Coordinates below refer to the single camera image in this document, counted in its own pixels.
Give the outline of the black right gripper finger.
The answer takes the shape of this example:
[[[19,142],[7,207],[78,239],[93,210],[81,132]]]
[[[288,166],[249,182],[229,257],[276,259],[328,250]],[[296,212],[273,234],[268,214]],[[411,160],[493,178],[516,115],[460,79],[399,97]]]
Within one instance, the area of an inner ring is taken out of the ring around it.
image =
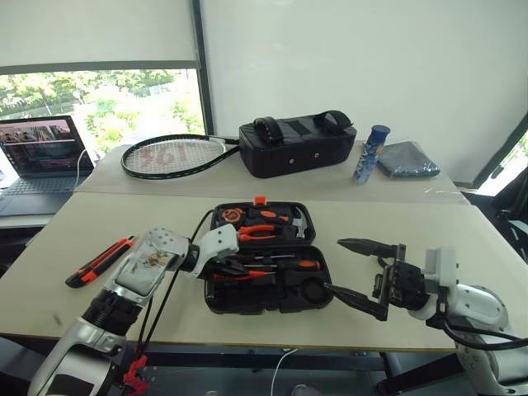
[[[324,283],[323,287],[331,295],[341,300],[344,304],[369,314],[379,321],[386,321],[388,317],[388,306],[370,300],[366,295],[349,290],[347,288]]]
[[[338,239],[337,243],[352,252],[367,257],[396,258],[398,250],[396,245],[388,245],[364,238],[342,238]]]

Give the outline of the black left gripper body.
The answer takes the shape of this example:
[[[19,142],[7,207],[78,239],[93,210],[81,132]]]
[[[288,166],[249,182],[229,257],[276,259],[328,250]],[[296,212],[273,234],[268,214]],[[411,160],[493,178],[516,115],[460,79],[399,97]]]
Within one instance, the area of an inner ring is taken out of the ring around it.
[[[205,265],[205,276],[230,276],[230,260],[209,260]]]

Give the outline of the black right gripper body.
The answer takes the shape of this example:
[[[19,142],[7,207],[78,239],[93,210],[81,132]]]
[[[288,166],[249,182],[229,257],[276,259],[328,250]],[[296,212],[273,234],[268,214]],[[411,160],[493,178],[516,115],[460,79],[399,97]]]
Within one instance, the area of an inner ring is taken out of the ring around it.
[[[378,259],[378,264],[388,272],[377,274],[372,296],[381,301],[383,279],[386,279],[384,290],[388,291],[388,301],[399,308],[419,310],[427,302],[424,278],[421,269],[403,261],[396,261],[389,265],[384,259]]]

